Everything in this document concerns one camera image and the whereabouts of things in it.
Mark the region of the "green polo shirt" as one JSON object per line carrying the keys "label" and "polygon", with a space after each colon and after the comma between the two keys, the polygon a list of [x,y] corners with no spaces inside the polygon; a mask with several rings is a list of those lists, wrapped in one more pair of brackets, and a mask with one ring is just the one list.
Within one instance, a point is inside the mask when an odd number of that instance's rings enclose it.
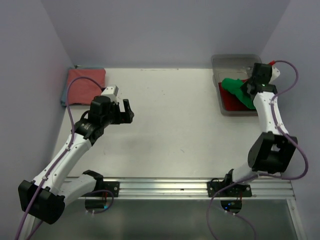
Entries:
{"label": "green polo shirt", "polygon": [[249,96],[246,96],[241,87],[244,85],[244,81],[241,79],[232,79],[232,78],[225,78],[221,82],[221,87],[229,92],[230,94],[234,95],[242,104],[244,104],[248,109],[255,110],[255,106],[253,101],[250,99]]}

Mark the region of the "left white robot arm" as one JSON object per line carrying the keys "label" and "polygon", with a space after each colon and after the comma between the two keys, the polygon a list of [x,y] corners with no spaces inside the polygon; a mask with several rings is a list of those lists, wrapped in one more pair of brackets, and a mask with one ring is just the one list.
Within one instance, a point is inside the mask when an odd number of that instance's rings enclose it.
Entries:
{"label": "left white robot arm", "polygon": [[103,175],[84,171],[79,178],[64,184],[65,179],[81,157],[104,134],[109,125],[130,124],[134,112],[128,99],[123,100],[124,111],[113,94],[95,96],[80,120],[71,130],[66,143],[52,161],[32,181],[23,180],[18,186],[21,209],[35,218],[54,224],[67,205],[81,196],[114,194],[103,184]]}

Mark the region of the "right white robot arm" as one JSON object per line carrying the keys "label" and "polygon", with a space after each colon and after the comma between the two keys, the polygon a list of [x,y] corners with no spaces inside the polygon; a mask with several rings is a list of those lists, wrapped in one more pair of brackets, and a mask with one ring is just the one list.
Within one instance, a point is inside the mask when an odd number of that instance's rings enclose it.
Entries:
{"label": "right white robot arm", "polygon": [[247,162],[225,175],[222,189],[227,196],[235,196],[241,185],[255,177],[284,173],[296,150],[298,140],[289,135],[278,108],[278,91],[272,84],[276,72],[272,64],[255,63],[251,77],[240,87],[256,109],[261,134],[250,148]]}

